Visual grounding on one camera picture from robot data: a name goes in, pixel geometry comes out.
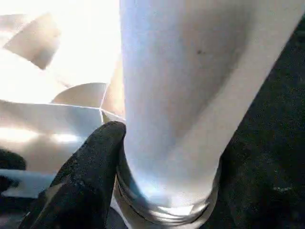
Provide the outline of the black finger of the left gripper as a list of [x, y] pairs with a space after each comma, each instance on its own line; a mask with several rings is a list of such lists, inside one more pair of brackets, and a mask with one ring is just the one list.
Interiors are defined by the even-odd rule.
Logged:
[[[26, 161], [20, 155], [8, 150], [0, 151], [0, 168], [8, 170], [25, 170]], [[0, 191], [4, 192], [13, 184], [17, 183], [14, 179], [0, 176]]]

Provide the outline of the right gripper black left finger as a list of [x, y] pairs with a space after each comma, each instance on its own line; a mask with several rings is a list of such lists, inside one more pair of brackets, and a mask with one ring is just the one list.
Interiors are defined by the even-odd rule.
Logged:
[[106, 228], [125, 134], [118, 121], [97, 128], [39, 194], [19, 228]]

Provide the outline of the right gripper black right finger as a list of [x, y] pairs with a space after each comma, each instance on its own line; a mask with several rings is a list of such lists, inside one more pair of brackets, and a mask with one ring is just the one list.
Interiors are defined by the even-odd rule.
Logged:
[[208, 229], [303, 229], [305, 201], [269, 153], [229, 143]]

